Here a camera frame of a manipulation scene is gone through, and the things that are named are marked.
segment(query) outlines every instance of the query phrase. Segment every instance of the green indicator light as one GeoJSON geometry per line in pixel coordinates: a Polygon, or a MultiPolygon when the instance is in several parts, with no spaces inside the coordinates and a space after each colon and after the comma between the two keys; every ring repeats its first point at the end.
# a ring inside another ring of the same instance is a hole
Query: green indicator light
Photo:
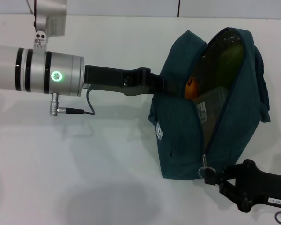
{"type": "Polygon", "coordinates": [[[62,74],[59,71],[54,71],[51,73],[51,79],[55,82],[59,82],[62,80],[62,74]]]}

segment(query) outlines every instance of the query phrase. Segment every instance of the black ring band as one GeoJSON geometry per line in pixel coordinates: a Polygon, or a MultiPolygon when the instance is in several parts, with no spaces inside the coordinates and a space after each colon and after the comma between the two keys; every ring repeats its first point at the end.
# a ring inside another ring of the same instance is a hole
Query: black ring band
{"type": "Polygon", "coordinates": [[[52,57],[52,52],[47,52],[46,63],[45,63],[45,76],[44,76],[44,93],[45,94],[49,94],[51,57],[52,57]]]}
{"type": "Polygon", "coordinates": [[[17,59],[15,61],[15,89],[21,91],[21,64],[23,56],[23,48],[19,48],[17,59]]]}
{"type": "Polygon", "coordinates": [[[26,71],[25,71],[25,90],[27,92],[31,92],[31,90],[30,90],[30,73],[31,73],[32,55],[33,55],[33,50],[29,49],[27,52],[26,71]]]}

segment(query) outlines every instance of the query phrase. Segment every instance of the white table surface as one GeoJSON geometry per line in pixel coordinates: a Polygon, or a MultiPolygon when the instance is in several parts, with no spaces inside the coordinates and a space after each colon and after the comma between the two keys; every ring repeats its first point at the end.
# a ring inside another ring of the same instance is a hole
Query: white table surface
{"type": "MultiPolygon", "coordinates": [[[[32,23],[0,15],[0,45],[32,47],[32,23]]],[[[281,174],[281,20],[69,16],[48,50],[158,74],[187,29],[208,42],[225,27],[253,33],[271,105],[272,122],[260,123],[239,162],[281,174]]],[[[84,94],[59,103],[87,109],[84,94]]],[[[278,208],[241,213],[218,187],[161,177],[151,98],[93,91],[96,116],[52,118],[49,95],[0,90],[0,225],[275,224],[278,208]]]]}

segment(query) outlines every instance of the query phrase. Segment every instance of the cylindrical joint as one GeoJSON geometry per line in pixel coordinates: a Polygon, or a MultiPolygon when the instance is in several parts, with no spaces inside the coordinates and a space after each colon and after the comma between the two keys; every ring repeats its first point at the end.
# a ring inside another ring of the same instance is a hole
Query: cylindrical joint
{"type": "Polygon", "coordinates": [[[0,46],[0,89],[80,96],[80,56],[0,46]]]}
{"type": "Polygon", "coordinates": [[[57,116],[58,109],[58,94],[52,94],[52,100],[50,104],[50,116],[57,116]]]}

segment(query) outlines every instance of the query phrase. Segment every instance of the zipper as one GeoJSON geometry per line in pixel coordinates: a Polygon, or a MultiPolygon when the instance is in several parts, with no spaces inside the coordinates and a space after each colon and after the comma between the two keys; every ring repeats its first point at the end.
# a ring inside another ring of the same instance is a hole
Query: zipper
{"type": "MultiPolygon", "coordinates": [[[[206,157],[207,153],[211,149],[212,143],[213,143],[213,141],[215,139],[215,135],[216,135],[216,133],[217,133],[219,127],[220,127],[220,124],[221,124],[222,119],[224,117],[225,111],[226,111],[226,109],[228,107],[228,104],[229,104],[229,102],[231,100],[233,91],[234,91],[234,89],[235,89],[235,87],[237,85],[237,81],[238,81],[238,79],[240,77],[240,72],[241,72],[241,70],[243,68],[243,65],[244,65],[244,62],[245,62],[245,59],[246,59],[246,56],[247,56],[247,49],[246,49],[246,46],[245,46],[245,43],[244,43],[244,40],[243,40],[242,36],[239,34],[239,32],[237,30],[234,29],[234,31],[239,35],[240,41],[241,41],[241,43],[243,45],[243,52],[244,52],[244,54],[243,54],[243,61],[242,61],[241,66],[240,66],[240,68],[239,68],[239,70],[238,70],[238,72],[237,72],[237,74],[235,76],[235,79],[234,79],[234,81],[232,83],[232,86],[231,86],[231,88],[230,88],[230,90],[228,92],[227,98],[226,98],[225,103],[224,103],[224,105],[222,107],[222,110],[220,112],[219,118],[218,118],[218,120],[217,120],[217,122],[215,124],[214,130],[213,130],[213,132],[211,134],[211,137],[210,137],[210,140],[208,142],[208,145],[207,145],[205,151],[203,151],[203,156],[205,156],[205,157],[206,157]]],[[[219,33],[217,36],[215,36],[213,39],[217,38],[220,34],[222,34],[222,32],[219,33]]]]}
{"type": "MultiPolygon", "coordinates": [[[[191,74],[192,71],[195,68],[195,65],[197,64],[198,60],[203,56],[203,54],[205,53],[206,49],[208,48],[208,45],[205,43],[205,45],[203,45],[199,50],[198,53],[196,54],[195,58],[193,59],[193,63],[190,65],[188,73],[187,74],[191,74]]],[[[189,80],[189,76],[187,76],[183,82],[183,87],[185,87],[187,85],[187,82],[189,80]]],[[[184,97],[185,94],[185,89],[181,89],[181,93],[180,96],[184,97]]],[[[197,121],[197,128],[199,129],[199,137],[200,137],[200,152],[199,152],[199,157],[201,158],[201,155],[204,153],[204,134],[203,134],[203,128],[201,125],[201,121],[199,118],[199,114],[198,114],[198,110],[197,110],[197,106],[193,101],[191,102],[191,106],[194,112],[196,112],[194,114],[195,116],[195,120],[197,121]]]]}

